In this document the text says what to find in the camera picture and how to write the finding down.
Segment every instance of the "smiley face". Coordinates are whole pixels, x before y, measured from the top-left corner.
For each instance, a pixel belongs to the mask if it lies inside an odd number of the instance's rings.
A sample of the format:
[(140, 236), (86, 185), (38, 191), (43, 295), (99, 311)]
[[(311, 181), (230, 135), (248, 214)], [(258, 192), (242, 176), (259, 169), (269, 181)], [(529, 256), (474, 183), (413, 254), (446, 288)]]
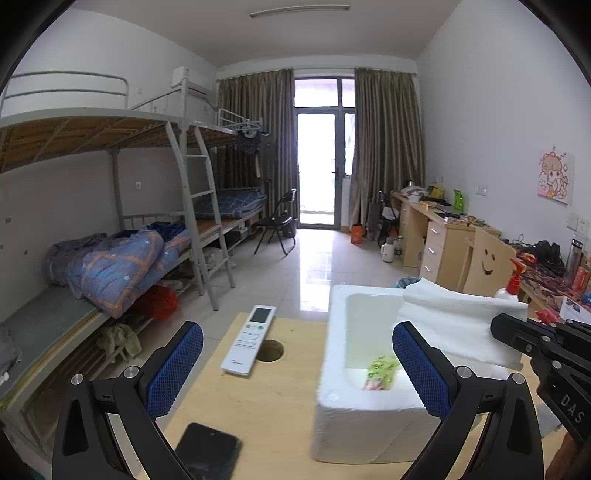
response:
[[(484, 249), (484, 254), (486, 255), (486, 257), (488, 257), (488, 249), (487, 249), (487, 248), (485, 248), (485, 249)], [(488, 260), (487, 258), (485, 258), (485, 259), (482, 261), (482, 271), (484, 272), (484, 275), (486, 275), (487, 277), (488, 277), (489, 275), (491, 275), (491, 274), (493, 273), (493, 271), (494, 271), (494, 270), (493, 270), (493, 267), (495, 266), (495, 264), (494, 264), (494, 261), (495, 261), (495, 254), (492, 254), (492, 255), (490, 256), (490, 258), (492, 259), (492, 262), (493, 262), (493, 263), (490, 265), (490, 267), (491, 267), (490, 269), (488, 269), (488, 268), (486, 268), (486, 267), (485, 267), (485, 262), (486, 262), (487, 264), (489, 264), (489, 263), (490, 263), (490, 262), (489, 262), (489, 260)]]

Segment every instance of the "electrical outlet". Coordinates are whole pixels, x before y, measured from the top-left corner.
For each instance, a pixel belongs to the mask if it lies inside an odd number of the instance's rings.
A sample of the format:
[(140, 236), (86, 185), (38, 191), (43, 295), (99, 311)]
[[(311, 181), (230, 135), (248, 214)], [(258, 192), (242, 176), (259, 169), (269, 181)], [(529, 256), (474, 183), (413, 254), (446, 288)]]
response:
[(486, 197), (488, 195), (488, 186), (486, 186), (486, 185), (477, 185), (476, 186), (476, 193), (478, 195), (482, 195), (483, 197)]
[(587, 236), (589, 233), (589, 222), (584, 218), (579, 217), (579, 221), (577, 222), (577, 231), (581, 235)]
[(569, 213), (569, 219), (566, 222), (566, 226), (568, 228), (570, 228), (571, 230), (575, 230), (577, 229), (577, 224), (579, 223), (579, 216), (574, 213), (574, 212), (570, 212)]

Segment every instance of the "wooden desk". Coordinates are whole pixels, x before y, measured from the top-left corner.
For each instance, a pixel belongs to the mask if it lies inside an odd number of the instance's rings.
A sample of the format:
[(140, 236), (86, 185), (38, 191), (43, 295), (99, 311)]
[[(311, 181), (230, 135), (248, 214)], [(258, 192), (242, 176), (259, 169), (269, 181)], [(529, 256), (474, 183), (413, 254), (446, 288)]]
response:
[[(447, 223), (436, 214), (440, 210), (411, 203), (399, 193), (391, 195), (391, 203), (400, 210), (403, 266), (420, 268), (420, 277), (449, 290), (457, 289), (466, 239), (474, 238), (476, 228)], [(483, 228), (491, 235), (501, 235), (495, 228)]]
[[(224, 359), (247, 314), (241, 313), (221, 340), (197, 381), (192, 385), (164, 436), (176, 446), (191, 422), (236, 435), (243, 442), (232, 480), (397, 480), (410, 463), (337, 465), (312, 460), (309, 454), (314, 407), (324, 355), (326, 324), (275, 319), (268, 338), (285, 346), (277, 362), (257, 362), (249, 378), (224, 374)], [(537, 377), (529, 362), (525, 375), (534, 403), (541, 400)], [(484, 421), (474, 428), (448, 478), (460, 478)], [(543, 440), (545, 464), (560, 446), (564, 431)], [(142, 472), (138, 479), (147, 479)]]

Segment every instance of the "light switch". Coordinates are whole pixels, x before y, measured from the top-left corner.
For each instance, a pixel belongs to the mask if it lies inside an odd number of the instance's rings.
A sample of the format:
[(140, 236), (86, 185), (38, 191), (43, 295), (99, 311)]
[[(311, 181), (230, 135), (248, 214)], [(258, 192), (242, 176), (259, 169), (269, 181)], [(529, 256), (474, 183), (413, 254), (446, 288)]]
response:
[(570, 212), (569, 213), (569, 219), (566, 222), (566, 226), (568, 228), (570, 228), (571, 230), (575, 230), (577, 229), (577, 224), (579, 223), (579, 216), (574, 213), (574, 212)]

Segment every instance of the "green snack package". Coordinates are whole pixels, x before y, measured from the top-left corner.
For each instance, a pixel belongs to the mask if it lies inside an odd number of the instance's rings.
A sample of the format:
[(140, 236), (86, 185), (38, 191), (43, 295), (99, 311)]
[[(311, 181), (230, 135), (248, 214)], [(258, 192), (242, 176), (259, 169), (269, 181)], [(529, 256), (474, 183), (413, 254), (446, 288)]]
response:
[(395, 356), (381, 356), (374, 360), (368, 369), (364, 390), (390, 390), (394, 372), (400, 367)]

